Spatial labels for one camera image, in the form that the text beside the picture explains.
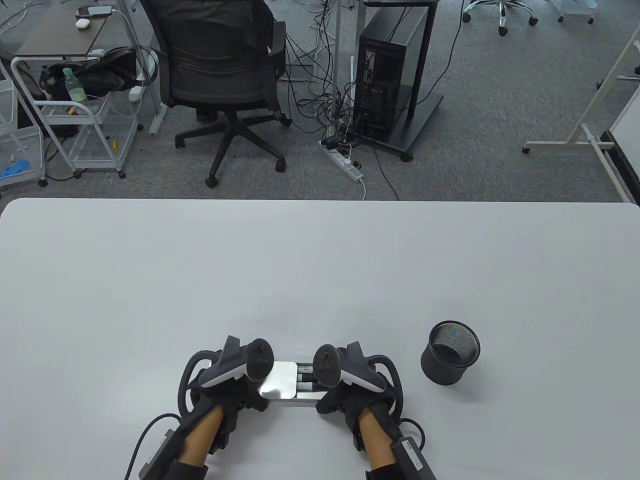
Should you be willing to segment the person's right hand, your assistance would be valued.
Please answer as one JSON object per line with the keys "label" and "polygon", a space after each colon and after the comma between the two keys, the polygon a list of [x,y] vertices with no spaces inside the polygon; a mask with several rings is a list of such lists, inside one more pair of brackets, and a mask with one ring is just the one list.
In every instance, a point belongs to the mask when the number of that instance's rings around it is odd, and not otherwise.
{"label": "person's right hand", "polygon": [[340,412],[345,424],[352,433],[355,448],[365,450],[359,418],[369,409],[378,425],[390,437],[392,442],[402,437],[400,421],[393,418],[402,394],[395,387],[388,385],[382,392],[370,391],[358,385],[347,385],[343,382],[330,389],[315,404],[318,414],[327,415]]}

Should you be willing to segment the person's left hand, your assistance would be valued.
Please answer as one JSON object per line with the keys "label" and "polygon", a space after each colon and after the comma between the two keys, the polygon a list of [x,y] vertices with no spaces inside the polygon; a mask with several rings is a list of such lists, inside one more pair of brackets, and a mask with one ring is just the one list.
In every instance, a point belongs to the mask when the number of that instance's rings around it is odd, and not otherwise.
{"label": "person's left hand", "polygon": [[211,387],[202,386],[199,378],[196,378],[188,387],[193,411],[201,418],[216,407],[222,410],[220,432],[226,435],[230,435],[236,429],[241,410],[253,409],[264,412],[269,406],[269,401],[259,393],[258,385],[245,375],[238,379],[227,379]]}

